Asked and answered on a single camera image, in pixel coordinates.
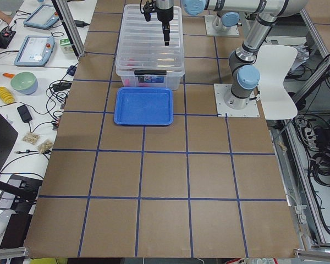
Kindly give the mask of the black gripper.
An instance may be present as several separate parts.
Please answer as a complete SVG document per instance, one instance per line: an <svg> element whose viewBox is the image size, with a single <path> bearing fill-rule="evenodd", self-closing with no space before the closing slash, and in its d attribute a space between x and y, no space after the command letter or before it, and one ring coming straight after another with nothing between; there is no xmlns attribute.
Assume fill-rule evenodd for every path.
<svg viewBox="0 0 330 264"><path fill-rule="evenodd" d="M164 45L169 46L170 42L170 24L174 15L173 0L155 0L155 11L157 19L162 22L162 32L164 37Z"/></svg>

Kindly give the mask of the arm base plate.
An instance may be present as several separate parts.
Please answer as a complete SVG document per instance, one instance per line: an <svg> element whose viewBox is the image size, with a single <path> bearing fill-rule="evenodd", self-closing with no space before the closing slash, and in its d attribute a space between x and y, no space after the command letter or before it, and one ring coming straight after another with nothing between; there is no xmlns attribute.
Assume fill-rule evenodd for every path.
<svg viewBox="0 0 330 264"><path fill-rule="evenodd" d="M219 117L259 118L259 110L254 93L239 99L231 93L231 84L214 84L217 115Z"/></svg>

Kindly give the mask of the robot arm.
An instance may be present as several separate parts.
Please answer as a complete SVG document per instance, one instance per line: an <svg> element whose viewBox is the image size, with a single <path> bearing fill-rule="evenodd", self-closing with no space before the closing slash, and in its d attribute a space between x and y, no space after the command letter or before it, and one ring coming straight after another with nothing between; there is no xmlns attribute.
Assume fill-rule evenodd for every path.
<svg viewBox="0 0 330 264"><path fill-rule="evenodd" d="M234 11L256 14L253 26L242 45L229 57L233 84L224 95L225 104L232 109L243 109L260 79L252 65L256 55L278 17L288 17L301 11L307 1L182 1L185 11L192 16L204 10Z"/></svg>

